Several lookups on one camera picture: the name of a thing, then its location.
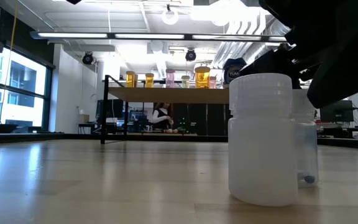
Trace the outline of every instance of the fluorescent light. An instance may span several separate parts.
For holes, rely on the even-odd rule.
[[[285,37],[263,35],[193,35],[193,40],[217,40],[217,41],[248,41],[248,42],[278,42],[285,43]]]
[[[193,35],[195,40],[244,40],[244,41],[261,41],[261,36],[251,35]]]
[[[107,38],[107,34],[92,34],[92,33],[38,33],[40,37],[45,38]]]
[[[287,41],[284,36],[283,37],[269,37],[268,40],[271,42],[286,42]]]
[[[116,34],[117,39],[175,39],[185,38],[183,34]]]

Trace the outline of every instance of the translucent container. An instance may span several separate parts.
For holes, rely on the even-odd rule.
[[[146,73],[146,88],[153,88],[154,84],[154,74],[153,73]]]
[[[295,146],[298,156],[298,186],[312,187],[318,183],[317,125],[308,90],[293,90]]]
[[[295,122],[291,79],[246,75],[230,82],[229,190],[247,203],[281,207],[296,202]]]
[[[209,77],[209,88],[216,88],[216,77]]]
[[[196,88],[209,88],[209,71],[208,67],[197,67],[196,72]]]
[[[182,88],[190,88],[190,76],[183,75],[181,77],[181,87]]]
[[[173,88],[175,85],[175,71],[173,69],[166,69],[167,79],[165,83],[167,84],[167,88]]]
[[[127,71],[126,87],[137,87],[137,74],[133,71]]]

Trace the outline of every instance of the woman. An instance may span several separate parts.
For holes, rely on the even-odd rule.
[[[152,123],[154,129],[170,129],[173,125],[171,118],[173,106],[170,103],[157,103],[153,112]]]

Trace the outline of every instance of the clear plastic bottle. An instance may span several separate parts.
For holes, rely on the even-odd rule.
[[[165,79],[165,83],[167,84],[167,88],[175,87],[175,71],[174,69],[166,69],[167,78]]]
[[[312,187],[318,182],[317,126],[314,107],[307,90],[293,90],[293,119],[295,120],[295,146],[298,156],[298,186]]]
[[[295,203],[296,152],[291,79],[246,75],[230,82],[229,190],[239,200],[280,207]]]

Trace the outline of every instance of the yellow liquid jar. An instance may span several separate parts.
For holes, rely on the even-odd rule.
[[[136,73],[132,71],[127,71],[127,87],[134,88],[135,87],[135,76]]]
[[[154,84],[154,74],[153,73],[146,73],[146,88],[153,88]]]
[[[196,88],[209,88],[209,71],[208,67],[197,67],[196,72]]]

